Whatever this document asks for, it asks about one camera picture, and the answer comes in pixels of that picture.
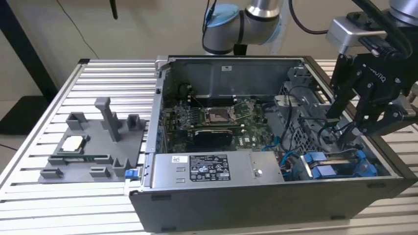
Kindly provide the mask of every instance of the wire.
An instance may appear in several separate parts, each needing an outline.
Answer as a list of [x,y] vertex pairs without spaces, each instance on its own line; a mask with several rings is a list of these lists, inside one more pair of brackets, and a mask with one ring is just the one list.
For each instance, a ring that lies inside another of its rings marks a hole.
[[209,23],[209,20],[210,20],[210,17],[213,15],[213,10],[214,10],[214,6],[216,6],[216,2],[217,0],[214,0],[214,2],[212,3],[209,9],[208,9],[208,6],[209,6],[209,0],[206,2],[206,8],[205,8],[205,11],[204,11],[204,16],[202,16],[202,35],[201,35],[201,47],[204,48],[204,35],[206,33],[206,29],[208,29],[208,23]]
[[284,145],[283,145],[283,140],[284,140],[284,137],[285,137],[285,133],[287,133],[287,131],[288,131],[288,128],[289,128],[289,122],[291,122],[291,118],[292,118],[292,103],[291,103],[291,101],[289,101],[289,97],[293,97],[295,99],[299,99],[295,95],[292,95],[292,94],[289,94],[289,92],[293,90],[293,88],[297,88],[297,87],[300,87],[300,88],[307,88],[308,90],[311,90],[308,87],[305,87],[305,86],[293,86],[289,90],[288,90],[288,92],[287,92],[287,99],[288,99],[288,115],[287,115],[287,122],[285,122],[285,127],[284,127],[284,131],[283,131],[283,133],[281,133],[281,136],[280,136],[280,147],[281,147],[281,149],[284,150],[284,152],[289,152],[289,150],[288,149],[285,149],[284,148]]
[[279,136],[274,136],[274,137],[273,137],[273,144],[272,144],[272,145],[265,145],[265,146],[261,148],[261,152],[265,151],[265,148],[273,148],[273,147],[276,147],[277,144],[279,144],[279,141],[280,141]]
[[17,151],[15,148],[13,148],[13,147],[10,147],[10,146],[6,146],[6,145],[3,145],[3,144],[1,144],[1,143],[0,143],[0,146],[3,147],[3,148],[7,148],[7,149],[11,149],[11,150]]
[[97,56],[97,54],[96,54],[96,52],[94,52],[93,49],[90,48],[89,44],[85,42],[82,33],[80,32],[80,29],[78,29],[76,23],[73,22],[72,18],[69,17],[69,15],[67,15],[67,13],[66,13],[66,11],[65,11],[65,9],[63,9],[61,3],[59,3],[59,0],[55,0],[55,1],[57,1],[57,4],[59,5],[59,8],[61,8],[63,14],[66,15],[66,17],[67,17],[67,19],[69,19],[69,21],[72,22],[73,26],[76,27],[76,30],[78,31],[78,34],[80,34],[80,36],[81,36],[81,39],[82,39],[84,44],[85,44],[85,45],[88,46],[88,48],[90,49],[90,51],[92,51],[93,55],[96,56],[96,58],[100,59],[98,56]]
[[412,54],[412,46],[409,40],[405,38],[396,25],[389,21],[388,17],[381,13],[369,0],[351,1],[359,6],[367,16],[385,31],[388,38],[391,39],[389,42],[393,44],[396,50],[401,53],[400,59],[407,59]]
[[308,34],[313,34],[313,35],[320,35],[320,34],[325,34],[328,31],[327,30],[321,30],[321,31],[313,31],[313,30],[309,30],[308,28],[305,28],[299,19],[296,18],[296,14],[295,14],[295,10],[293,10],[293,1],[292,0],[288,0],[288,10],[289,10],[289,14],[293,18],[293,21],[296,23],[296,25],[299,26],[299,28]]
[[192,98],[194,99],[194,101],[200,104],[201,108],[204,108],[202,104],[197,101],[196,97],[193,97],[192,95],[190,95],[190,97],[192,97]]
[[279,165],[283,165],[283,164],[285,163],[285,158],[287,158],[288,155],[291,155],[292,153],[293,153],[292,151],[288,151],[288,152],[284,154]]
[[321,145],[321,144],[320,144],[320,134],[321,134],[321,132],[323,132],[325,129],[328,129],[328,126],[323,126],[323,127],[319,129],[319,131],[317,131],[316,139],[317,139],[319,145]]
[[202,15],[202,24],[201,24],[201,33],[204,33],[204,27],[206,24],[206,12],[208,12],[208,8],[209,8],[209,0],[206,2],[206,8],[204,10],[204,15]]
[[333,132],[341,131],[344,130],[348,126],[351,126],[353,124],[353,121],[348,122],[341,128],[333,130]]

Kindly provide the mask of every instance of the black cable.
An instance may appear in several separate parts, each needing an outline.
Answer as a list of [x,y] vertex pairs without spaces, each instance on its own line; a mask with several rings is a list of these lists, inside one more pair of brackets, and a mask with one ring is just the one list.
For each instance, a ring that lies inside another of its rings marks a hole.
[[208,12],[208,8],[209,8],[209,0],[206,2],[206,8],[204,10],[204,15],[202,15],[202,24],[201,24],[201,33],[204,33],[204,26],[206,24],[206,12]]
[[389,21],[388,17],[381,13],[377,7],[369,0],[351,0],[359,8],[364,11],[367,16],[376,22],[376,24],[385,31],[388,37],[392,40],[392,46],[401,53],[400,59],[407,59],[412,54],[411,42],[407,40],[404,34]]
[[316,139],[317,139],[317,144],[320,145],[320,134],[321,132],[327,129],[328,127],[327,126],[323,126],[319,131],[317,131],[317,134],[316,134]]
[[295,14],[295,10],[293,10],[293,1],[292,0],[288,0],[288,10],[289,10],[289,14],[293,18],[293,21],[296,23],[296,25],[299,26],[299,28],[308,34],[313,34],[313,35],[320,35],[320,34],[325,34],[328,31],[327,30],[321,30],[321,31],[313,31],[313,30],[309,30],[308,28],[305,28],[299,19],[296,18],[296,14]]
[[17,151],[15,148],[13,148],[13,147],[10,147],[10,146],[6,146],[6,145],[3,145],[3,144],[1,144],[1,143],[0,143],[0,146],[3,147],[3,148],[7,148],[7,149],[11,149],[11,150]]
[[209,7],[209,10],[208,10],[208,6],[209,6],[209,0],[208,0],[208,3],[206,3],[206,8],[205,8],[205,11],[204,11],[204,15],[202,15],[202,35],[201,35],[201,47],[204,48],[204,35],[206,33],[206,29],[208,29],[208,23],[209,23],[209,20],[210,20],[210,17],[213,15],[213,11],[214,11],[214,6],[216,6],[216,2],[217,0],[213,1],[210,7]]
[[352,125],[353,124],[353,122],[351,121],[351,122],[348,122],[345,125],[343,125],[343,127],[341,128],[339,128],[337,130],[333,130],[333,132],[337,132],[337,131],[341,131],[341,130],[344,130],[349,125]]
[[90,49],[90,51],[92,51],[93,55],[96,56],[96,58],[97,58],[97,59],[100,59],[100,58],[98,58],[98,56],[97,56],[97,54],[96,54],[96,52],[94,52],[94,51],[93,51],[93,49],[90,48],[89,44],[85,42],[85,39],[84,39],[82,33],[80,32],[80,29],[78,29],[78,27],[77,27],[76,23],[73,22],[72,18],[69,17],[69,15],[67,15],[67,13],[66,13],[66,11],[65,11],[65,9],[63,9],[63,7],[62,7],[61,3],[59,3],[59,0],[55,0],[55,1],[57,1],[57,4],[59,5],[59,8],[61,8],[61,10],[62,10],[63,14],[66,15],[66,17],[67,17],[67,19],[69,19],[69,21],[72,22],[73,26],[76,27],[76,30],[78,31],[78,34],[80,34],[81,39],[82,39],[82,42],[85,43],[85,45],[86,45],[86,46],[88,46],[88,48]]

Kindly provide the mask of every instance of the aluminum extrusion table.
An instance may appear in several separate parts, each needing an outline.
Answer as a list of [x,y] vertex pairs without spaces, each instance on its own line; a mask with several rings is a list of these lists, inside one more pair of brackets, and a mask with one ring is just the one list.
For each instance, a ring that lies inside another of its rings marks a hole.
[[[319,60],[331,76],[335,61]],[[118,118],[138,114],[149,119],[154,87],[153,60],[90,60],[78,64],[54,101],[0,175],[1,234],[146,234],[124,196],[124,183],[37,183],[38,171],[66,129],[70,112],[86,119],[101,115],[94,98],[109,96]],[[418,174],[418,127],[383,137]],[[396,198],[379,200],[351,220],[292,224],[184,234],[388,235],[418,234],[418,184]]]

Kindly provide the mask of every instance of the black pole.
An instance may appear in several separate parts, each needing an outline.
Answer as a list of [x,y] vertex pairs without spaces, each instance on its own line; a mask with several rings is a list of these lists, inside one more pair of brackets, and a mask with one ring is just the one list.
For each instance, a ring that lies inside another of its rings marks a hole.
[[47,75],[26,34],[21,29],[6,0],[0,0],[0,29],[29,75],[31,76],[45,100],[50,103],[57,94],[57,88],[54,87],[50,76]]
[[248,45],[234,44],[233,45],[233,55],[245,55]]

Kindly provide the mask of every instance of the power supply label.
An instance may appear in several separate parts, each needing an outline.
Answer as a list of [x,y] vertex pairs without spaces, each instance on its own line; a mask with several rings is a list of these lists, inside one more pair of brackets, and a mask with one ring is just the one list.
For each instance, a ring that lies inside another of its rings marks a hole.
[[228,157],[218,155],[190,155],[189,156],[189,180],[224,181],[230,180]]

